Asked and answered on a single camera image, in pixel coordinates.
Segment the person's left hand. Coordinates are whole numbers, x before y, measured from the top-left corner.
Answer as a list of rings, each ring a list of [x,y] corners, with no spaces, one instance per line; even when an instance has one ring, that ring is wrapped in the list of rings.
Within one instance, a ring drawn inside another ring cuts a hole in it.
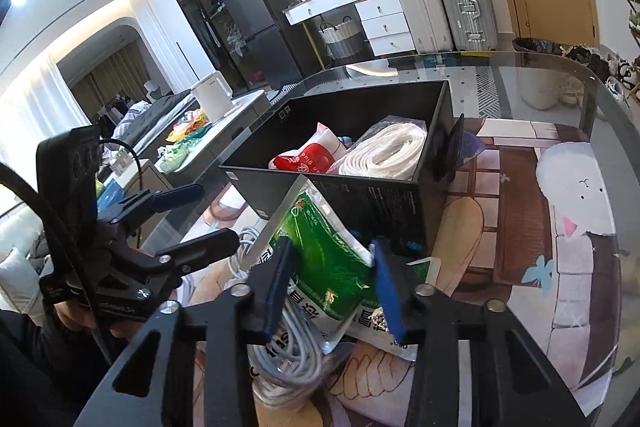
[[[64,303],[55,303],[54,311],[60,321],[72,331],[81,331],[81,329],[90,329],[90,331],[96,331],[98,324],[93,314],[79,306],[76,301],[64,301]],[[130,340],[141,329],[142,323],[140,322],[120,322],[111,326],[110,332],[115,338],[122,338]]]

